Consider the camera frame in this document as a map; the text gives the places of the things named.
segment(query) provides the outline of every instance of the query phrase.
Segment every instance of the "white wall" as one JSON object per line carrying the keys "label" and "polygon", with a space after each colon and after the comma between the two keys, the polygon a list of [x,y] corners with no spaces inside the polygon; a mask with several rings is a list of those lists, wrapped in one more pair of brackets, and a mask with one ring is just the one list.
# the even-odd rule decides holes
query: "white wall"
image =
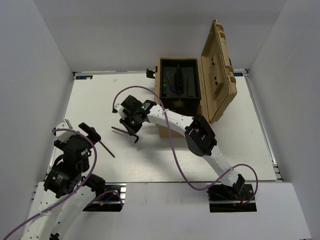
{"label": "white wall", "polygon": [[[0,1],[0,239],[43,180],[72,72],[32,0]],[[10,239],[19,239],[20,234]]]}
{"label": "white wall", "polygon": [[286,0],[34,0],[74,72],[154,69],[199,57],[213,19],[232,65],[249,68]]}
{"label": "white wall", "polygon": [[282,176],[320,240],[320,1],[288,0],[250,72]]}

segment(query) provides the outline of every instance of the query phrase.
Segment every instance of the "tan case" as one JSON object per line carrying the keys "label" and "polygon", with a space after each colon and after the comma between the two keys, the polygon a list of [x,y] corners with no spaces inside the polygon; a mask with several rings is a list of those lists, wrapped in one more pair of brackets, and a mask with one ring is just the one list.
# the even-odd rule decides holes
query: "tan case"
{"label": "tan case", "polygon": [[[198,114],[201,114],[209,123],[217,122],[224,111],[237,95],[236,78],[234,69],[228,56],[226,36],[223,26],[214,20],[204,48],[201,60],[196,57],[161,57],[156,62],[155,92],[160,96],[161,60],[197,60],[201,101],[198,106]],[[168,137],[166,127],[158,126],[160,137]],[[172,131],[174,137],[182,137]]]}

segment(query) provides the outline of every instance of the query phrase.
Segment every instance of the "blue wire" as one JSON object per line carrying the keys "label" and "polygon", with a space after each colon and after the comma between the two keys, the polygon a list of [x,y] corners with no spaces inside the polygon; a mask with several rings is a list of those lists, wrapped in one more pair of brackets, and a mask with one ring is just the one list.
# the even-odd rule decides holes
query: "blue wire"
{"label": "blue wire", "polygon": [[105,200],[103,203],[106,204],[110,199],[112,199],[112,197],[113,197],[113,194],[111,197],[107,198],[107,200]]}

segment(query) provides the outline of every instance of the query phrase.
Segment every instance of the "screwdriver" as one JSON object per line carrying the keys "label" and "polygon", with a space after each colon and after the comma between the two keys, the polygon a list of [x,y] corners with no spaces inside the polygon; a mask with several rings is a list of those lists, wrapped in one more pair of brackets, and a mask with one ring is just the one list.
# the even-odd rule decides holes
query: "screwdriver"
{"label": "screwdriver", "polygon": [[168,76],[167,71],[164,70],[164,72],[165,72],[165,74],[166,74],[166,77],[168,78],[170,90],[171,90],[172,93],[174,93],[174,92],[175,92],[175,86],[174,86],[174,85],[172,84],[172,82],[170,81],[170,78],[169,78],[169,76]]}

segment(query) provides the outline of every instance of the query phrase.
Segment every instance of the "purple cable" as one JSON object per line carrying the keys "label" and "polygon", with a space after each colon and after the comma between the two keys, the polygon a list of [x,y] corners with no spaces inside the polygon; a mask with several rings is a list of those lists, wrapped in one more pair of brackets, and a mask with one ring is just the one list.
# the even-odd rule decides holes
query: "purple cable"
{"label": "purple cable", "polygon": [[[78,131],[75,131],[73,129],[67,129],[67,128],[61,128],[61,129],[53,129],[52,132],[55,133],[55,132],[60,132],[60,131],[66,131],[66,132],[71,132],[71,133],[74,133],[74,134],[77,134],[79,136],[81,136],[82,138],[84,138],[85,140],[88,141],[88,143],[92,146],[93,148],[93,151],[94,151],[94,160],[93,160],[93,164],[92,164],[92,168],[90,169],[88,175],[85,177],[85,179],[81,182],[81,184],[75,189],[73,190],[68,196],[66,196],[64,199],[61,199],[60,201],[58,201],[57,203],[49,206],[48,208],[44,209],[42,211],[42,213],[46,213],[52,209],[54,209],[56,206],[59,206],[60,204],[64,203],[66,200],[68,200],[74,193],[76,193],[76,191],[78,191],[85,183],[86,181],[88,180],[88,178],[90,177],[90,175],[92,174],[92,172],[94,171],[94,168],[96,166],[96,163],[97,163],[97,149],[94,145],[94,143],[89,139],[87,138],[85,135],[83,135],[82,133],[78,132]],[[27,219],[26,221],[24,221],[23,223],[21,223],[19,226],[17,226],[15,229],[13,229],[11,232],[9,232],[3,240],[7,240],[15,231],[17,231],[18,229],[20,229],[22,226],[24,226],[25,224],[27,224],[28,222],[32,221],[33,219],[36,219],[37,217],[39,217],[41,214],[40,213],[37,213],[35,215],[33,215],[32,217],[30,217],[29,219]]]}
{"label": "purple cable", "polygon": [[110,191],[105,191],[104,193],[101,193],[99,196],[95,197],[91,202],[89,202],[89,204],[86,206],[86,208],[88,206],[90,206],[94,201],[99,200],[101,197],[103,197],[104,195],[106,195],[108,193],[115,193],[118,196],[119,200],[120,200],[121,207],[124,206],[124,203],[122,202],[120,194],[117,191],[110,190]]}
{"label": "purple cable", "polygon": [[227,171],[225,171],[221,176],[219,176],[214,182],[212,182],[210,185],[207,185],[205,187],[196,187],[196,186],[193,186],[191,184],[191,182],[187,179],[186,175],[184,174],[184,172],[182,171],[181,167],[180,167],[180,164],[179,164],[179,161],[178,161],[178,158],[177,158],[177,155],[176,155],[176,151],[175,151],[175,146],[174,146],[174,142],[173,142],[173,138],[172,138],[172,135],[171,135],[171,129],[170,129],[170,124],[169,124],[169,120],[168,120],[168,116],[167,116],[167,113],[166,113],[166,109],[165,109],[165,106],[163,104],[163,102],[161,101],[160,97],[152,90],[150,90],[149,88],[147,87],[144,87],[144,86],[138,86],[138,85],[134,85],[134,86],[128,86],[124,89],[122,89],[120,92],[118,92],[115,97],[114,97],[114,100],[113,100],[113,103],[112,103],[112,109],[115,109],[115,103],[116,103],[116,100],[117,100],[117,97],[124,91],[128,90],[128,89],[132,89],[132,88],[140,88],[140,89],[145,89],[147,91],[149,91],[150,93],[152,93],[159,101],[162,109],[163,109],[163,113],[164,113],[164,117],[165,117],[165,122],[166,122],[166,125],[167,125],[167,128],[169,130],[169,140],[170,140],[170,145],[171,145],[171,149],[172,149],[172,154],[173,154],[173,158],[174,158],[174,161],[175,161],[175,164],[181,174],[181,176],[183,177],[184,181],[191,187],[193,188],[194,190],[197,190],[197,191],[203,191],[203,190],[207,190],[208,188],[210,188],[211,186],[213,186],[214,184],[216,184],[221,178],[223,178],[228,172],[230,172],[232,169],[234,168],[237,168],[239,166],[245,166],[245,167],[248,167],[250,168],[253,173],[254,173],[254,176],[255,176],[255,190],[254,190],[254,193],[252,195],[252,197],[241,204],[241,206],[243,205],[246,205],[248,204],[250,201],[252,201],[252,199],[254,199],[257,191],[258,191],[258,176],[257,176],[257,173],[256,171],[249,165],[247,164],[244,164],[244,163],[240,163],[240,164],[236,164],[235,166],[231,167],[230,169],[228,169]]}

